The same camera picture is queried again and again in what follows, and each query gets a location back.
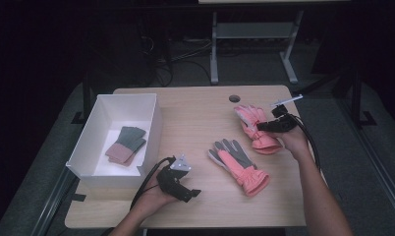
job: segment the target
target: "pink and gray glove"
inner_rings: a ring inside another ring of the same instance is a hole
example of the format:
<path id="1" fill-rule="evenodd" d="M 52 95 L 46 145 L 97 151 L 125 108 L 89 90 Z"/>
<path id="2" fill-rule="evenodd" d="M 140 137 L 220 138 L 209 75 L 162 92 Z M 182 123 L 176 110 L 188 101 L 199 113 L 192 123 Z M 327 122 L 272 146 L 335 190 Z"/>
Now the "pink and gray glove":
<path id="1" fill-rule="evenodd" d="M 279 151 L 282 146 L 277 139 L 268 136 L 265 131 L 259 131 L 256 124 L 267 122 L 264 111 L 252 105 L 236 106 L 235 112 L 241 118 L 241 125 L 244 132 L 253 140 L 252 147 L 261 154 L 273 154 Z"/>
<path id="2" fill-rule="evenodd" d="M 255 196 L 268 185 L 269 175 L 256 169 L 237 141 L 229 142 L 224 139 L 214 145 L 215 150 L 209 150 L 209 157 L 231 173 L 247 196 Z"/>
<path id="3" fill-rule="evenodd" d="M 137 150 L 145 144 L 144 134 L 145 131 L 140 128 L 124 126 L 118 140 L 105 152 L 109 161 L 129 166 Z"/>

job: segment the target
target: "table leg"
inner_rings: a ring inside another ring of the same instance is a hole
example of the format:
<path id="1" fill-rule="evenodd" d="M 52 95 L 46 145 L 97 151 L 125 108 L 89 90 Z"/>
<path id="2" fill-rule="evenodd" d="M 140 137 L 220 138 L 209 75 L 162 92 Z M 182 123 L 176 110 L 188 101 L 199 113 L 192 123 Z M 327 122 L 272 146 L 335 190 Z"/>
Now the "table leg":
<path id="1" fill-rule="evenodd" d="M 218 61 L 216 60 L 216 12 L 214 12 L 212 22 L 212 54 L 210 55 L 210 83 L 212 85 L 217 85 L 218 82 Z"/>
<path id="2" fill-rule="evenodd" d="M 292 64 L 290 63 L 290 54 L 293 49 L 293 45 L 295 44 L 296 36 L 298 35 L 299 26 L 302 21 L 304 11 L 299 11 L 298 15 L 296 16 L 296 20 L 293 23 L 292 31 L 289 37 L 289 45 L 287 46 L 286 50 L 280 52 L 280 59 L 283 63 L 284 69 L 286 70 L 287 77 L 289 78 L 290 83 L 296 84 L 298 82 L 298 78 L 296 77 L 295 71 L 293 70 Z"/>

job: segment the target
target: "forearm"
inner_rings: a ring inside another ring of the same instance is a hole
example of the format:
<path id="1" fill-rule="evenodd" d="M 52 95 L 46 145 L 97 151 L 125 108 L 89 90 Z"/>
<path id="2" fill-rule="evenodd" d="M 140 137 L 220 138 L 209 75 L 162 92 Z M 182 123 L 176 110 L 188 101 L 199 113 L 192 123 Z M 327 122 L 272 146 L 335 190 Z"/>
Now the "forearm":
<path id="1" fill-rule="evenodd" d="M 305 217 L 310 235 L 353 235 L 348 221 L 323 181 L 310 153 L 294 153 L 299 161 Z"/>
<path id="2" fill-rule="evenodd" d="M 110 236 L 133 236 L 145 220 L 140 214 L 130 211 L 109 234 Z"/>

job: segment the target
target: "metal frame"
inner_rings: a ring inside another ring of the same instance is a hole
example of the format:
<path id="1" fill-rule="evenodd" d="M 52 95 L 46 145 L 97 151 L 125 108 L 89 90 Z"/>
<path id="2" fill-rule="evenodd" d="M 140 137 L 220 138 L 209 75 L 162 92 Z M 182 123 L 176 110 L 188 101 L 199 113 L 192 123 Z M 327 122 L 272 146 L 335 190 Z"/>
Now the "metal frame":
<path id="1" fill-rule="evenodd" d="M 48 197 L 44 209 L 32 229 L 31 236 L 46 235 L 52 219 L 56 214 L 58 208 L 60 207 L 61 201 L 65 197 L 67 191 L 72 184 L 77 179 L 76 175 L 74 175 L 66 166 L 63 168 L 62 173 L 57 179 L 56 185 L 54 186 L 50 196 Z"/>
<path id="2" fill-rule="evenodd" d="M 384 167 L 384 164 L 381 162 L 380 157 L 378 156 L 377 152 L 372 147 L 367 135 L 365 132 L 359 127 L 358 120 L 353 120 L 352 116 L 352 109 L 350 109 L 349 105 L 339 100 L 338 105 L 340 109 L 343 111 L 343 114 L 350 125 L 351 130 L 357 136 L 357 139 L 360 141 L 361 145 L 363 146 L 364 150 L 367 153 L 369 160 L 374 168 L 375 174 L 377 179 L 379 180 L 382 189 L 384 190 L 387 198 L 393 205 L 395 209 L 395 183 L 392 180 L 390 174 L 388 173 L 387 169 Z"/>
<path id="3" fill-rule="evenodd" d="M 219 83 L 216 43 L 218 38 L 288 38 L 286 49 L 280 52 L 280 59 L 290 83 L 296 84 L 298 78 L 290 62 L 290 54 L 298 35 L 304 11 L 299 11 L 294 22 L 290 23 L 219 23 L 217 13 L 213 12 L 212 53 L 210 55 L 210 82 Z"/>

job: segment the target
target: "white box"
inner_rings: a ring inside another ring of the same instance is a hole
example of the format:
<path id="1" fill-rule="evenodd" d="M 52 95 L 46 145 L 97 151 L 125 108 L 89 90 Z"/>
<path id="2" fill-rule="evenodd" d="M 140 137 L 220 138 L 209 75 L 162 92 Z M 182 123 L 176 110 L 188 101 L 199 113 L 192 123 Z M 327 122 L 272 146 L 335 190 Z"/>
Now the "white box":
<path id="1" fill-rule="evenodd" d="M 146 143 L 128 167 L 105 155 L 123 126 L 145 130 Z M 157 163 L 162 128 L 155 93 L 101 94 L 66 166 L 91 188 L 138 188 Z"/>

